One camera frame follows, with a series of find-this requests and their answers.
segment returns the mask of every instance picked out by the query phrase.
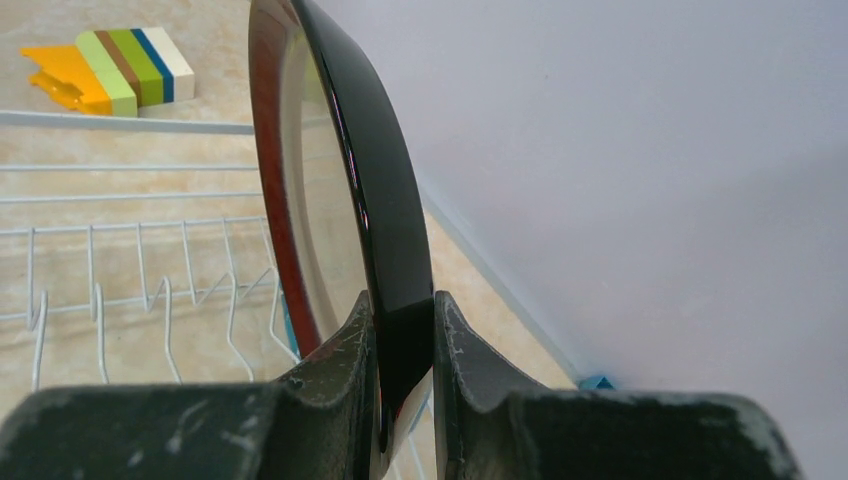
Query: green stripe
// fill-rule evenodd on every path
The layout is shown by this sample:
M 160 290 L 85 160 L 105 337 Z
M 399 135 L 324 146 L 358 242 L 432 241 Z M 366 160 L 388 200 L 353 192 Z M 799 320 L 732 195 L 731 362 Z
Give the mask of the green stripe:
M 106 90 L 112 100 L 112 115 L 116 117 L 138 116 L 138 100 L 135 98 L 135 92 L 120 70 L 94 72 L 94 75 L 100 80 L 100 85 L 103 85 L 103 89 Z
M 131 30 L 110 30 L 109 36 L 132 67 L 141 84 L 141 102 L 143 107 L 159 105 L 165 101 L 165 89 L 162 74 L 147 56 L 144 47 L 138 43 Z
M 109 56 L 109 52 L 100 43 L 100 39 L 92 31 L 83 32 L 77 36 L 77 50 L 85 58 L 88 66 L 94 71 L 94 75 L 100 81 L 103 90 L 112 101 L 112 115 L 118 117 L 137 117 L 138 107 L 130 84 L 121 75 L 115 61 Z

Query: white wire rack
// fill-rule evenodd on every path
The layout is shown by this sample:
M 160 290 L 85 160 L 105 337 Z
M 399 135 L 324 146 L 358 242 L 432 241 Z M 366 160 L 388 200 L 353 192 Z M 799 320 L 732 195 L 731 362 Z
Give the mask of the white wire rack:
M 327 119 L 315 118 L 308 122 L 322 122 Z M 71 129 L 71 130 L 105 130 L 112 132 L 145 132 L 145 133 L 169 133 L 169 134 L 202 134 L 202 135 L 235 135 L 244 136 L 252 135 L 253 128 L 248 124 L 226 124 L 226 123 L 204 123 L 204 122 L 186 122 L 186 121 L 164 121 L 152 119 L 124 119 L 111 117 L 93 117 L 81 115 L 64 115 L 64 114 L 37 114 L 29 112 L 15 111 L 0 111 L 0 125 L 5 127 L 21 127 L 21 128 L 38 128 L 41 129 Z M 187 163 L 187 164 L 127 164 L 127 163 L 61 163 L 54 161 L 37 161 L 30 163 L 31 159 L 26 161 L 10 162 L 7 158 L 5 163 L 0 165 L 0 173 L 3 176 L 8 175 L 39 175 L 39 174 L 91 174 L 102 175 L 104 173 L 113 174 L 173 174 L 180 173 L 185 175 L 195 175 L 201 172 L 226 173 L 226 172 L 241 172 L 250 173 L 256 172 L 257 168 L 249 163 L 246 164 L 211 164 L 211 163 Z M 258 174 L 254 185 L 258 186 Z M 191 200 L 220 200 L 220 199 L 250 199 L 254 197 L 261 198 L 261 192 L 255 190 L 235 190 L 235 191 L 211 191 L 211 192 L 196 192 L 196 191 L 172 191 L 172 192 L 142 192 L 142 193 L 109 193 L 109 194 L 47 194 L 47 195 L 20 195 L 12 193 L 11 195 L 0 196 L 0 206 L 3 208 L 19 208 L 21 206 L 39 206 L 44 209 L 74 209 L 75 206 L 83 203 L 97 203 L 103 205 L 104 209 L 109 209 L 109 205 L 126 204 L 128 202 L 151 202 L 161 201 L 162 203 L 173 204 L 176 201 L 191 201 Z M 14 215 L 8 215 L 8 218 L 17 218 Z M 253 269 L 245 272 L 240 269 L 237 260 L 236 248 L 231 230 L 233 228 L 252 228 L 256 235 L 261 237 L 261 244 L 264 251 L 261 255 L 256 255 L 254 251 Z M 210 264 L 215 268 L 220 268 L 217 274 L 204 275 L 205 285 L 196 273 L 196 262 L 198 261 L 198 253 L 193 250 L 192 239 L 190 232 L 192 229 L 205 228 L 218 230 L 218 251 L 222 252 L 223 260 L 210 261 L 206 255 L 206 251 L 202 253 L 202 259 L 206 266 Z M 99 249 L 106 249 L 108 244 L 97 240 L 97 236 L 105 233 L 121 234 L 126 238 L 131 238 L 130 250 L 135 251 L 134 265 L 128 265 L 127 261 L 120 262 L 119 273 L 126 276 L 130 270 L 135 270 L 137 278 L 137 287 L 135 295 L 119 295 L 117 298 L 108 296 L 104 293 L 104 284 L 108 284 L 109 279 L 103 278 L 102 273 L 97 272 L 97 262 L 100 258 Z M 157 275 L 156 288 L 149 288 L 151 260 L 149 252 L 156 249 L 156 245 L 152 245 L 150 240 L 146 240 L 148 236 L 167 235 L 173 239 L 176 245 L 181 245 L 181 252 L 177 256 L 170 257 L 172 260 L 166 262 L 168 272 Z M 67 248 L 69 243 L 68 238 L 74 238 L 80 250 L 84 252 L 84 257 L 81 267 L 84 272 L 74 270 L 73 278 L 71 279 L 49 279 L 40 278 L 37 270 L 38 265 L 45 263 L 42 258 L 50 253 L 50 250 L 39 249 L 37 245 L 40 241 L 46 241 L 47 248 Z M 234 339 L 234 331 L 237 327 L 239 309 L 262 310 L 266 312 L 265 320 L 262 321 L 262 335 L 267 335 L 270 339 L 270 344 L 274 345 L 282 354 L 294 365 L 299 361 L 298 354 L 290 348 L 289 341 L 284 340 L 277 333 L 282 327 L 280 324 L 285 324 L 280 321 L 281 312 L 285 312 L 285 304 L 282 299 L 282 292 L 279 283 L 279 274 L 275 267 L 273 250 L 269 241 L 269 232 L 267 222 L 262 215 L 249 216 L 233 216 L 226 215 L 215 216 L 212 218 L 192 218 L 180 220 L 163 220 L 163 221 L 122 221 L 108 223 L 84 223 L 84 224 L 58 224 L 58 225 L 4 225 L 0 228 L 0 240 L 5 240 L 10 243 L 15 243 L 21 247 L 22 254 L 26 256 L 25 271 L 22 275 L 6 275 L 2 285 L 3 291 L 7 292 L 6 297 L 15 299 L 23 297 L 24 304 L 15 307 L 14 305 L 6 305 L 5 309 L 0 311 L 0 325 L 19 325 L 20 332 L 17 332 L 16 338 L 22 335 L 34 337 L 34 348 L 31 359 L 31 390 L 36 391 L 41 388 L 44 378 L 44 356 L 45 344 L 48 342 L 48 324 L 51 324 L 51 316 L 61 316 L 61 314 L 83 314 L 87 312 L 91 322 L 96 327 L 96 344 L 92 346 L 96 349 L 97 367 L 99 370 L 100 380 L 104 384 L 110 383 L 110 355 L 107 355 L 107 337 L 110 325 L 113 323 L 110 320 L 112 309 L 117 308 L 137 308 L 138 312 L 145 315 L 155 315 L 156 307 L 162 305 L 161 328 L 164 330 L 164 343 L 161 345 L 161 353 L 164 355 L 172 381 L 182 383 L 184 375 L 181 373 L 180 361 L 175 359 L 175 351 L 173 346 L 173 329 L 174 329 L 174 304 L 177 301 L 183 300 L 188 302 L 193 307 L 199 309 L 210 299 L 217 298 L 221 303 L 221 309 L 226 311 L 226 344 L 229 347 L 230 354 L 236 359 L 244 371 L 244 380 L 256 381 L 257 372 L 255 371 L 255 362 L 248 359 L 248 355 L 239 348 Z M 162 270 L 162 262 L 158 262 L 155 270 Z M 45 269 L 42 276 L 50 276 L 51 269 Z M 179 274 L 180 280 L 175 281 L 175 275 Z M 11 284 L 13 280 L 21 284 Z M 82 288 L 82 280 L 84 279 L 84 288 L 87 290 L 87 301 L 65 301 L 61 304 L 51 305 L 50 301 L 56 295 L 55 288 L 51 290 L 50 286 L 67 284 L 71 282 L 74 286 Z M 267 299 L 267 304 L 264 305 L 247 305 L 249 298 L 255 292 L 265 290 L 271 292 L 270 296 L 267 293 L 262 299 Z M 17 297 L 10 292 L 20 292 Z M 417 428 L 416 431 L 409 437 L 405 448 L 400 450 L 398 457 L 393 462 L 391 467 L 391 475 L 401 479 L 404 476 L 409 478 L 428 478 L 431 475 L 426 475 L 427 469 L 424 467 L 418 447 L 416 446 L 416 437 L 425 439 L 429 442 L 426 449 L 431 460 L 434 463 L 433 450 L 433 433 L 432 433 L 432 401 L 428 402 L 429 419 L 422 421 L 420 425 L 427 425 L 427 428 Z

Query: black plastic rim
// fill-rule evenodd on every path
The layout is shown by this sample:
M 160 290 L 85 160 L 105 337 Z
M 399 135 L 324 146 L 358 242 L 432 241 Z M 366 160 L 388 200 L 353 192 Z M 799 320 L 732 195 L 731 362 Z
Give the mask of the black plastic rim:
M 254 0 L 250 90 L 265 208 L 301 353 L 320 343 L 286 204 L 280 100 L 292 39 L 305 35 L 324 86 L 359 226 L 374 309 L 382 400 L 381 450 L 391 458 L 429 390 L 433 275 L 409 152 L 388 95 L 359 46 L 310 0 Z

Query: blue object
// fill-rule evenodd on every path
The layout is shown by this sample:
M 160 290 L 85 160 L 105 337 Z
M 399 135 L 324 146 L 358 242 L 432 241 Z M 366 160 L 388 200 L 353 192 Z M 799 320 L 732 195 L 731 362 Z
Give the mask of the blue object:
M 283 323 L 286 326 L 286 336 L 289 339 L 289 348 L 291 348 L 292 353 L 295 354 L 297 358 L 300 358 L 300 348 L 297 346 L 297 337 L 294 335 L 294 327 L 291 325 L 291 316 L 289 316 L 289 307 L 286 305 L 286 296 L 284 294 L 280 294 L 283 301 Z
M 604 375 L 595 375 L 582 380 L 577 384 L 577 388 L 580 390 L 615 390 L 612 382 Z
M 412 427 L 409 428 L 410 432 L 414 432 L 415 427 L 418 426 L 418 421 L 421 420 L 421 414 L 424 413 L 424 409 L 427 408 L 427 402 L 430 400 L 430 393 L 432 391 L 432 389 L 427 391 L 427 396 L 424 397 L 424 403 L 421 404 L 421 408 L 418 409 L 418 414 L 415 415 L 415 420 L 412 421 Z

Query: blue stripe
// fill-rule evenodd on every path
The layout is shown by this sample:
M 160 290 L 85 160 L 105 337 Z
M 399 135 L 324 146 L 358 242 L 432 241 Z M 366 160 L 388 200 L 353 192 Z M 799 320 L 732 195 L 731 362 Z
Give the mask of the blue stripe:
M 289 348 L 297 358 L 300 358 L 300 348 L 297 346 L 297 336 L 294 334 L 294 327 L 291 324 L 291 316 L 289 316 L 289 307 L 286 305 L 286 296 L 283 297 L 283 318 L 285 318 L 286 336 L 289 337 Z
M 165 93 L 164 102 L 173 102 L 174 76 L 171 75 L 171 71 L 168 70 L 168 66 L 165 65 L 162 57 L 159 56 L 159 52 L 156 51 L 156 48 L 154 48 L 153 44 L 150 43 L 150 40 L 147 39 L 147 35 L 145 35 L 140 28 L 133 28 L 132 32 L 133 35 L 135 35 L 135 39 L 138 40 L 138 43 L 141 45 L 141 48 L 143 48 L 147 56 L 150 57 L 150 61 L 153 62 L 153 65 L 156 65 L 156 69 L 159 70 L 159 74 L 162 75 L 162 87 Z

